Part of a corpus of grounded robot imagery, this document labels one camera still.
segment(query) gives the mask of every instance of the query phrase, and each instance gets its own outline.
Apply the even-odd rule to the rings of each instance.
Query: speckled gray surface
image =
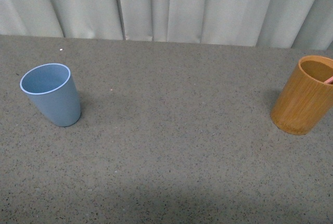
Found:
[[[269,117],[307,54],[333,57],[0,36],[0,223],[333,223],[332,110],[305,136]],[[49,62],[81,96],[67,128],[20,91]]]

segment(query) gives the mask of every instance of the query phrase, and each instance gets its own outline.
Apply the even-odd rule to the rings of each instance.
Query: curtain fold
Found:
[[[333,49],[333,0],[0,0],[0,34]]]

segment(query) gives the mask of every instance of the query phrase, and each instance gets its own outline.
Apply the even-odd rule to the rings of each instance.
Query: wooden cup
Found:
[[[281,130],[307,134],[333,106],[333,59],[304,56],[296,65],[275,106],[271,119]]]

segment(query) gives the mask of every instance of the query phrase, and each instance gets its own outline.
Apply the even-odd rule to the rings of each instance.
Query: cup rim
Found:
[[[307,77],[309,77],[310,79],[316,81],[316,82],[319,82],[323,85],[327,85],[327,86],[332,86],[333,84],[330,84],[330,83],[324,83],[320,80],[317,80],[315,79],[314,77],[312,77],[311,75],[309,75],[308,73],[306,73],[304,71],[304,69],[302,68],[302,63],[305,62],[305,61],[317,61],[317,62],[320,62],[324,65],[327,65],[326,63],[327,62],[331,62],[332,63],[332,68],[333,68],[333,59],[331,58],[328,58],[328,57],[325,57],[325,56],[318,56],[318,55],[309,55],[309,56],[303,56],[302,58],[299,59],[298,61],[298,67],[299,69],[302,71],[303,74],[305,74]]]
[[[33,93],[33,92],[29,92],[29,91],[25,90],[23,88],[23,86],[22,86],[22,81],[25,79],[25,77],[29,73],[33,72],[35,69],[41,68],[43,66],[48,66],[48,65],[56,65],[56,66],[63,66],[63,67],[65,67],[68,70],[68,77],[66,78],[66,80],[60,86],[56,87],[55,89],[50,90],[50,91],[46,91],[46,92],[42,92],[42,93]],[[23,92],[25,92],[25,93],[27,93],[29,95],[45,95],[45,94],[52,93],[53,91],[56,91],[56,90],[60,89],[61,87],[63,87],[68,82],[68,80],[70,79],[70,77],[71,77],[71,70],[66,65],[64,65],[64,64],[58,64],[58,63],[43,64],[43,65],[39,65],[37,67],[34,67],[33,69],[31,69],[27,73],[25,73],[24,76],[21,78],[20,87],[21,87],[21,89],[22,89]]]

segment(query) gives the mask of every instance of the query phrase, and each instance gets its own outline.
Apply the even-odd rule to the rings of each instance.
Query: straw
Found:
[[[331,84],[333,82],[333,77],[328,78],[324,83]]]

